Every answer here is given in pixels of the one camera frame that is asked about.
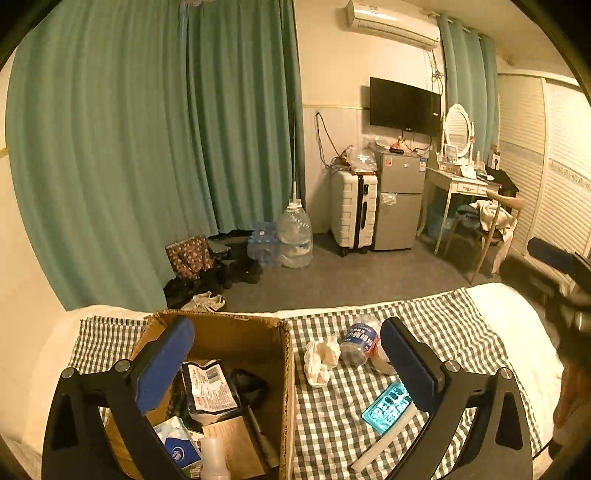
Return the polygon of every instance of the wooden chair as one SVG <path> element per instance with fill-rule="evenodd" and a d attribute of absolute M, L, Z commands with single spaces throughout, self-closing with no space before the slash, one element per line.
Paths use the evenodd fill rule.
<path fill-rule="evenodd" d="M 515 216 L 515 218 L 519 221 L 519 214 L 525 207 L 525 199 L 505 197 L 504 195 L 499 195 L 498 193 L 495 193 L 491 190 L 486 191 L 486 196 L 491 200 L 496 200 L 497 205 L 500 204 L 503 207 L 508 207 L 512 209 L 512 215 Z M 473 284 L 476 274 L 480 271 L 482 263 L 484 262 L 484 257 L 486 256 L 486 253 L 488 252 L 488 248 L 490 247 L 490 245 L 496 245 L 503 241 L 501 232 L 496 229 L 496 223 L 499 218 L 500 211 L 501 210 L 499 208 L 496 209 L 495 216 L 492 219 L 491 229 L 488 232 L 485 232 L 482 229 L 480 223 L 478 224 L 478 227 L 476 229 L 472 230 L 472 232 L 475 234 L 476 241 L 480 243 L 480 248 L 482 249 L 482 251 L 480 252 L 480 257 L 478 258 L 478 265 L 476 266 L 476 269 L 474 270 L 474 273 L 472 273 L 472 276 L 470 278 L 470 285 Z M 443 255 L 447 255 L 447 250 L 449 249 L 452 237 L 456 233 L 457 224 L 460 222 L 460 218 L 461 215 L 459 215 L 458 213 L 453 218 L 452 228 L 449 232 L 447 244 L 445 246 L 445 251 L 443 252 Z"/>

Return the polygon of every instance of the photo frame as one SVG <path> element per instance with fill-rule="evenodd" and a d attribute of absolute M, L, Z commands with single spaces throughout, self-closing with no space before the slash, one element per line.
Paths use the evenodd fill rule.
<path fill-rule="evenodd" d="M 443 148 L 443 161 L 457 163 L 457 147 L 455 145 L 445 144 Z"/>

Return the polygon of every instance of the black cloth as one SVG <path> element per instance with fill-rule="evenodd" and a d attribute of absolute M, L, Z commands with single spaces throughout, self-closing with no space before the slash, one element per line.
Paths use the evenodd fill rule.
<path fill-rule="evenodd" d="M 471 205 L 460 205 L 456 210 L 460 223 L 471 230 L 480 227 L 480 210 Z"/>
<path fill-rule="evenodd" d="M 509 178 L 509 175 L 507 175 L 504 170 L 495 170 L 493 168 L 486 167 L 486 173 L 494 177 L 495 183 L 499 183 L 501 185 L 501 188 L 499 189 L 500 195 L 514 197 L 517 193 L 519 193 L 519 188 L 517 188 L 517 185 L 513 183 L 513 181 Z"/>

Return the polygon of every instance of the white suitcase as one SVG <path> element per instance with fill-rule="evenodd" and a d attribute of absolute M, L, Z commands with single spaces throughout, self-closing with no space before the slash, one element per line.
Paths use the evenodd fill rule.
<path fill-rule="evenodd" d="M 341 256 L 350 249 L 367 253 L 374 238 L 378 178 L 338 171 L 332 177 L 330 230 Z"/>

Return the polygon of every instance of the mini fridge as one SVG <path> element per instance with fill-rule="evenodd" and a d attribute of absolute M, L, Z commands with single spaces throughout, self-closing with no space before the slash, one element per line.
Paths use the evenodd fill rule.
<path fill-rule="evenodd" d="M 378 198 L 374 250 L 412 248 L 421 215 L 427 159 L 375 151 Z"/>

